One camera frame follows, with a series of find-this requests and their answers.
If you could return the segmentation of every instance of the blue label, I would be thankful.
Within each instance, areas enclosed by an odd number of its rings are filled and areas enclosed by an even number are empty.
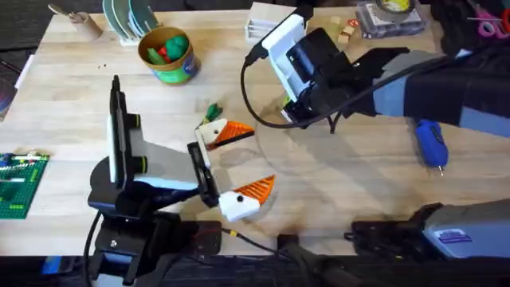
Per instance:
[[[434,231],[434,235],[436,235],[437,239],[444,244],[472,241],[470,236],[460,229]]]

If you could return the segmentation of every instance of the scissors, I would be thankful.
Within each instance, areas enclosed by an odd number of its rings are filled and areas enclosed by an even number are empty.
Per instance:
[[[510,10],[506,9],[503,13],[503,18],[498,18],[495,16],[492,16],[487,10],[482,8],[480,4],[475,3],[473,0],[468,0],[469,5],[475,10],[477,13],[476,18],[468,18],[468,20],[477,20],[481,21],[480,25],[478,26],[478,33],[482,37],[492,37],[496,36],[499,39],[505,39],[507,37],[510,37],[510,33],[506,31],[506,28],[508,28],[508,14],[510,13]]]

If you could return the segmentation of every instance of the pink scissors handle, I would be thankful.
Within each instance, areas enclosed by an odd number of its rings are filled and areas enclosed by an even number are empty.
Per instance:
[[[499,19],[481,8],[477,9],[477,17],[482,19]],[[505,32],[505,29],[500,22],[482,21],[478,26],[478,33],[482,37],[492,37],[494,35],[496,35],[499,39],[510,37],[510,33]]]
[[[496,33],[496,28],[491,22],[483,21],[478,26],[478,33],[482,37],[492,37]]]

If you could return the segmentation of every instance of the plate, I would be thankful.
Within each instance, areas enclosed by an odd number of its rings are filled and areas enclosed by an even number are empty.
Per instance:
[[[128,38],[127,34],[122,30],[122,28],[120,28],[120,25],[115,18],[113,13],[112,0],[103,0],[103,11],[108,24],[110,24],[110,27],[112,27],[115,33],[117,33],[117,35],[119,35],[121,38]]]
[[[145,33],[138,27],[138,24],[136,24],[136,21],[133,18],[133,13],[131,11],[129,11],[128,17],[129,17],[129,26],[131,27],[133,32],[135,32],[135,34],[138,35],[139,37],[143,37],[143,35],[145,35]]]
[[[129,6],[135,23],[143,33],[149,33],[151,29],[158,27],[158,20],[152,13],[147,0],[129,0]]]
[[[129,0],[112,0],[113,14],[119,23],[120,28],[130,38],[136,38],[129,27]]]

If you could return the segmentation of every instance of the wooden table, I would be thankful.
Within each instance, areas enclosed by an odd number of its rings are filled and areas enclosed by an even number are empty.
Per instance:
[[[228,223],[217,208],[191,199],[183,218],[222,220],[256,241],[274,246],[281,232],[297,232],[315,252],[353,254],[342,234],[353,219],[407,218],[431,202],[469,204],[508,196],[510,144],[480,132],[443,126],[450,150],[442,178],[420,165],[413,135],[403,118],[355,115],[330,135],[325,121],[307,130],[282,131],[257,124],[241,98],[239,71],[249,47],[248,11],[157,13],[167,26],[184,29],[202,62],[188,85],[161,84],[138,58],[121,47],[104,16],[93,15],[106,32],[90,44],[66,18],[54,16],[35,61],[0,124],[0,151],[36,148],[52,158],[26,220],[0,222],[1,255],[81,254],[95,210],[87,205],[89,175],[107,155],[105,123],[114,74],[120,75],[127,107],[140,113],[146,140],[185,151],[206,107],[217,100],[224,117],[250,124],[256,135],[210,153],[221,187],[239,187],[277,175],[262,211]],[[316,9],[310,26],[336,15],[353,18],[354,8]],[[437,51],[440,33],[363,40],[357,33],[347,54],[354,60],[378,46]],[[267,120],[280,121],[272,103],[283,89],[268,61],[246,75],[253,106]],[[226,237],[223,254],[260,254]]]

